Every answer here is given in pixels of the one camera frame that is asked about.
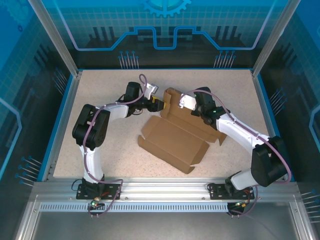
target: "unfolded cardboard box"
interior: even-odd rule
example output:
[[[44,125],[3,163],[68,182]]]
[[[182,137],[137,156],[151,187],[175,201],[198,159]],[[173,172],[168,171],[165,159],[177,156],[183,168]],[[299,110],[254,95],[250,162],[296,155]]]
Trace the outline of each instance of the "unfolded cardboard box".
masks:
[[[209,143],[226,138],[224,133],[204,124],[191,110],[179,108],[181,92],[168,88],[163,95],[166,107],[152,116],[142,128],[138,145],[185,174],[192,172],[206,154]]]

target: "beige work surface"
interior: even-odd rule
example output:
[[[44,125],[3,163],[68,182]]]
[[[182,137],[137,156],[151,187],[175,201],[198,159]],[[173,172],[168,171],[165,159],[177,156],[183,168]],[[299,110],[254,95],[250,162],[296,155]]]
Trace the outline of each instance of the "beige work surface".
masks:
[[[72,129],[85,104],[101,106],[113,103],[126,91],[127,83],[139,82],[139,74],[159,86],[157,97],[173,87],[181,92],[208,86],[241,121],[267,134],[249,70],[84,70],[64,134],[53,176],[78,178],[84,174],[79,146]],[[222,146],[211,143],[200,164],[190,174],[184,174],[138,146],[138,135],[151,115],[145,110],[139,116],[109,123],[101,146],[101,165],[106,177],[227,177],[251,165],[251,156],[230,137]]]

